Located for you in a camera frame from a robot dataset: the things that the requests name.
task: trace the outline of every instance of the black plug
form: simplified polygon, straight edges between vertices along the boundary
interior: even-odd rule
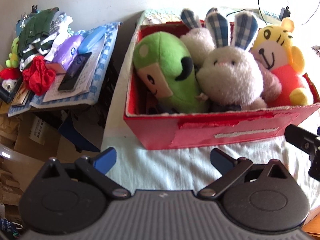
[[[282,21],[283,18],[290,17],[290,11],[289,6],[287,6],[285,9],[281,8],[281,13],[279,15],[280,20]]]

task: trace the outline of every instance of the rabbit head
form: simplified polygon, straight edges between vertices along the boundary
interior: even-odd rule
[[[216,49],[196,75],[202,91],[221,105],[251,105],[263,90],[261,71],[248,52],[257,33],[257,20],[248,12],[237,14],[231,45],[230,26],[225,17],[213,11],[205,23]]]
[[[199,17],[190,9],[183,9],[181,20],[190,29],[180,40],[190,52],[193,63],[201,67],[208,54],[214,49],[212,37],[207,28],[201,26]]]

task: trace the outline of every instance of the black phone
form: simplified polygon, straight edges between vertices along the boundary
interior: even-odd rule
[[[60,83],[58,91],[71,92],[75,90],[77,80],[91,54],[92,52],[88,52],[85,54],[79,54],[75,57],[70,67],[68,68],[62,82]]]

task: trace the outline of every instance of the gray ribbed surface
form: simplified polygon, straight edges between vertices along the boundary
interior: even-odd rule
[[[224,217],[215,202],[195,198],[191,191],[141,191],[113,201],[92,226],[63,236],[29,231],[22,240],[304,240],[300,230],[278,236],[247,232]]]

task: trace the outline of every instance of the plaid rabbit ear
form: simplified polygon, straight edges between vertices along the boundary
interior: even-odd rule
[[[257,19],[250,12],[240,12],[235,16],[231,45],[247,50],[258,33]]]
[[[205,18],[205,25],[209,30],[213,43],[216,48],[221,48],[229,45],[229,22],[217,11],[213,11]]]
[[[181,12],[181,20],[191,30],[201,28],[201,23],[198,15],[194,14],[190,9],[183,9]]]
[[[218,11],[217,8],[212,7],[212,8],[207,12],[206,17],[208,16],[208,14],[210,14],[210,13],[212,13],[212,12],[217,12],[217,11]]]

